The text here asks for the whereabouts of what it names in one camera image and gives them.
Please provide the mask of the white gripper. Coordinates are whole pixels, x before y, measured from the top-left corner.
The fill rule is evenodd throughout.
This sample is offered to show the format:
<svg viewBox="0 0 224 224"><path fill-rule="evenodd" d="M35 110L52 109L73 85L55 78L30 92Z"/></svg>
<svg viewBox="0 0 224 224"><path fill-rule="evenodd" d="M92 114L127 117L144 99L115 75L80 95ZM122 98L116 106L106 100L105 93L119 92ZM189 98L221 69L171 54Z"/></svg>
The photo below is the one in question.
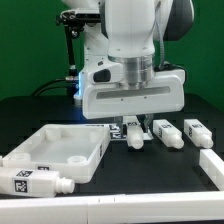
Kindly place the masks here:
<svg viewBox="0 0 224 224"><path fill-rule="evenodd" d="M83 115L87 119L115 117L123 134L123 117L146 114L145 133L154 113L180 111L185 104L185 71L160 71L140 89L121 89L116 84L89 85L83 93Z"/></svg>

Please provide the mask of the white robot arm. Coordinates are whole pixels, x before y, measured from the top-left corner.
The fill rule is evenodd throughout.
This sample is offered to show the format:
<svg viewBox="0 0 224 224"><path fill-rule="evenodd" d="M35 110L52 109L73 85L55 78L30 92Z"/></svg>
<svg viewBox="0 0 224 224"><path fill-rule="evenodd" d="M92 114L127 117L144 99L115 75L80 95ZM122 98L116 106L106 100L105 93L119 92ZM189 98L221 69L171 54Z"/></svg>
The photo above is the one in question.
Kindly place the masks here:
<svg viewBox="0 0 224 224"><path fill-rule="evenodd" d="M87 119L152 115L184 107L185 71L154 64L156 41L176 41L192 27L192 0L62 0L62 23L85 34L79 72Z"/></svg>

